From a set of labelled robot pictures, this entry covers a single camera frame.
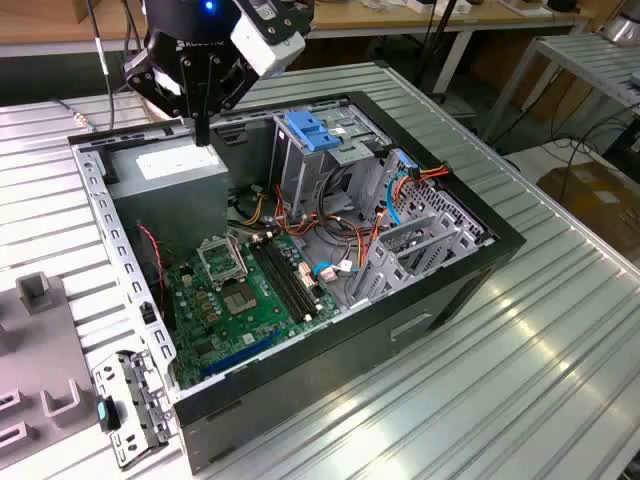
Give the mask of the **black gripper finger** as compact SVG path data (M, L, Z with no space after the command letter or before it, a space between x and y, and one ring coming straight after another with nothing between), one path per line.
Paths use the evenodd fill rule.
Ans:
M259 78L253 67L242 58L228 66L211 62L209 73L201 116L202 146L210 144L210 120L221 111L231 110Z
M203 145L203 103L191 77L194 63L175 47L146 47L124 64L128 86L162 113L180 118Z

